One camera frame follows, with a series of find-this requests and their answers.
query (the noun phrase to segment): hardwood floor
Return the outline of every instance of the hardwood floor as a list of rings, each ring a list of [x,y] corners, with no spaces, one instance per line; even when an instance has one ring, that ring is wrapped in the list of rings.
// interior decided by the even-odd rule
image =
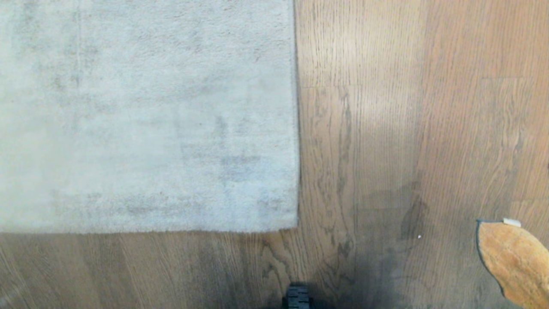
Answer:
[[[515,308],[475,220],[549,246],[548,1],[296,0],[300,224],[0,235],[0,308]]]

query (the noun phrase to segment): wood grain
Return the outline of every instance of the wood grain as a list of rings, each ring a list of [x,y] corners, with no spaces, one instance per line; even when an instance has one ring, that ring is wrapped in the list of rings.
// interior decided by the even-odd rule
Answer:
[[[477,218],[549,245],[547,1],[296,0],[300,223],[0,235],[0,308],[514,308]]]

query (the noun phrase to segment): white rug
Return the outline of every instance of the white rug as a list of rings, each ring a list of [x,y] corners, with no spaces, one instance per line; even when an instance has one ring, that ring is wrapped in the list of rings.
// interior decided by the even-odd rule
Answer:
[[[297,223],[291,0],[0,2],[0,231]]]

